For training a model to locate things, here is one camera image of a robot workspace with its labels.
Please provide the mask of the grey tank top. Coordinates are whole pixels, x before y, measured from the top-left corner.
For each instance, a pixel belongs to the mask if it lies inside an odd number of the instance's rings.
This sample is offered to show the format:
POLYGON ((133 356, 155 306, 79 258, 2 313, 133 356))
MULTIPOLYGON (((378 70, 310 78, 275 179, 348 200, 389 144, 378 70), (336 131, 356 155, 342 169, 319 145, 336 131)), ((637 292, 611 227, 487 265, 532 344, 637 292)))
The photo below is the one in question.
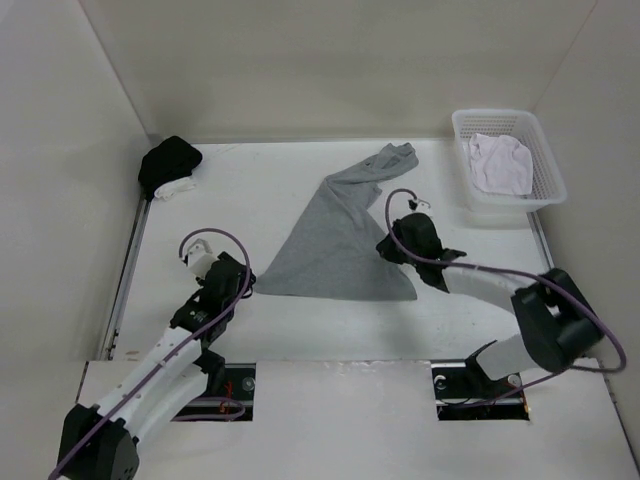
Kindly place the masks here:
POLYGON ((388 144, 325 177, 254 291, 346 301, 416 300, 411 280, 377 252, 385 233, 369 208, 382 193, 381 182, 418 165, 411 144, 388 144))

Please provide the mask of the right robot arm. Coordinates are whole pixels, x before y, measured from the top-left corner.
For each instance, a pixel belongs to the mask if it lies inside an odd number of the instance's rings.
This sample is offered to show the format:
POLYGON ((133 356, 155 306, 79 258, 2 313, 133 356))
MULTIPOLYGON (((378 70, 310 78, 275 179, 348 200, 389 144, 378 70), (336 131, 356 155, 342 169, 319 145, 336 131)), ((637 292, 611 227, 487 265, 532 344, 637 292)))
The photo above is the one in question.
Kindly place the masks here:
POLYGON ((394 221, 376 250, 388 262, 412 266, 430 287, 472 297, 515 317, 517 334, 492 341, 465 359, 464 384, 475 395, 487 395, 500 380, 525 370, 567 370, 604 337, 593 320, 566 299, 570 294, 584 302, 566 272, 552 269, 539 280, 523 282, 513 274, 465 268, 466 253, 445 248, 433 221, 423 213, 394 221))

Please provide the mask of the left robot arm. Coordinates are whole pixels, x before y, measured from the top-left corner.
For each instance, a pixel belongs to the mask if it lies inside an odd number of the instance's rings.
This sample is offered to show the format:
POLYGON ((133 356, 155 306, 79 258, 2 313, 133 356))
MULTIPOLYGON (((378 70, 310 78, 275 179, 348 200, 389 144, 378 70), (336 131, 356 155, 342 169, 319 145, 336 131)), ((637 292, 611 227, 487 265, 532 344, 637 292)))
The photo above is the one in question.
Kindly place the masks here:
POLYGON ((254 281, 248 266, 219 254, 134 370, 100 401, 68 412, 51 478, 134 478, 144 442, 190 401, 223 390, 225 360, 210 347, 254 281))

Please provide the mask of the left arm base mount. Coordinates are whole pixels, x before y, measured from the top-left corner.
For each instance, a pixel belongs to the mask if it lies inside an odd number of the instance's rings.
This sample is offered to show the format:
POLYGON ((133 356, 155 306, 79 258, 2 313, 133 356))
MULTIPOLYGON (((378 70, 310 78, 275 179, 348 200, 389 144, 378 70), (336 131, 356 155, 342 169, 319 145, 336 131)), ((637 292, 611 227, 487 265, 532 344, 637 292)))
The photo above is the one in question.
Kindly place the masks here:
POLYGON ((252 421, 256 377, 255 363, 227 364, 217 387, 208 386, 176 414, 174 421, 252 421))

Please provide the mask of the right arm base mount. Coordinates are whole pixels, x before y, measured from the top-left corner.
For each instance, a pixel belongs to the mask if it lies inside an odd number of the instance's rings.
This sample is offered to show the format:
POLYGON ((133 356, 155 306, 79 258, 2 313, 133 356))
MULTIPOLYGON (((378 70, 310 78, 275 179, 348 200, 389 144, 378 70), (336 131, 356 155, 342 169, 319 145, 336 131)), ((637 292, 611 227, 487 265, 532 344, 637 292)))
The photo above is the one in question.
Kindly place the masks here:
POLYGON ((466 359, 431 364, 436 414, 441 421, 528 421, 529 412, 518 373, 490 379, 477 362, 480 350, 466 359))

